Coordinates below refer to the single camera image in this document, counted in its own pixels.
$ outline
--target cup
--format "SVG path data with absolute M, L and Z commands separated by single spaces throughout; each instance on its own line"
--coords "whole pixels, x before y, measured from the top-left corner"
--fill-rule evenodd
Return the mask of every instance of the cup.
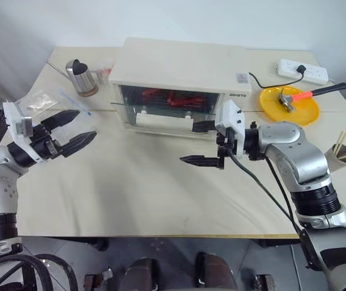
M 325 153 L 330 173 L 333 173 L 343 167 L 346 167 L 346 158 L 339 159 L 342 156 L 346 156 L 346 145 L 342 145 L 337 156 L 335 156 L 333 152 L 335 146 L 336 145 L 333 144 L 333 146 L 330 149 L 328 149 L 328 151 Z

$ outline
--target hammer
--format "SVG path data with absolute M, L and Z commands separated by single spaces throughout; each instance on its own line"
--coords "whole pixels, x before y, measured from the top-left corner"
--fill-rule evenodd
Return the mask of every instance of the hammer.
M 346 83 L 339 83 L 333 86 L 325 87 L 325 88 L 319 88 L 313 91 L 308 91 L 304 93 L 298 93 L 298 94 L 292 94 L 292 95 L 284 95 L 283 89 L 281 91 L 281 94 L 279 95 L 279 103 L 281 103 L 284 107 L 286 107 L 287 112 L 293 112 L 295 111 L 295 107 L 292 106 L 292 102 L 299 101 L 302 99 L 311 98 L 313 96 L 337 91 L 337 90 L 343 90 L 346 89 Z

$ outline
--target hammer head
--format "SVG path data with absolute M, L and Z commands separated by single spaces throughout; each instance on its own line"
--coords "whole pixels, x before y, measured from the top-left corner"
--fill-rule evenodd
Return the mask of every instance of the hammer head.
M 291 102 L 293 102 L 293 98 L 290 95 L 284 95 L 283 89 L 281 91 L 281 94 L 279 94 L 279 103 L 281 103 L 284 107 L 286 107 L 287 112 L 293 112 L 295 111 L 295 107 L 292 106 Z

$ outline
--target orange hammer handle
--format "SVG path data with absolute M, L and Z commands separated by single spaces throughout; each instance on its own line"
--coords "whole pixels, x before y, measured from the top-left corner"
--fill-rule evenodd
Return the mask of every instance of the orange hammer handle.
M 293 94 L 291 97 L 293 98 L 293 101 L 298 101 L 298 100 L 302 100 L 302 99 L 311 98 L 312 96 L 313 96 L 313 92 L 309 91 L 309 92 L 304 92 L 304 93 L 299 93 L 299 94 Z

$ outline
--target label sticker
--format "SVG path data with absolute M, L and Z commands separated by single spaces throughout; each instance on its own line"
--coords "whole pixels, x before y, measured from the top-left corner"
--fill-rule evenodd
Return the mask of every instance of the label sticker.
M 236 73 L 236 79 L 239 84 L 248 84 L 248 74 L 246 73 Z
M 241 93 L 229 93 L 229 97 L 247 97 L 246 94 L 241 94 Z

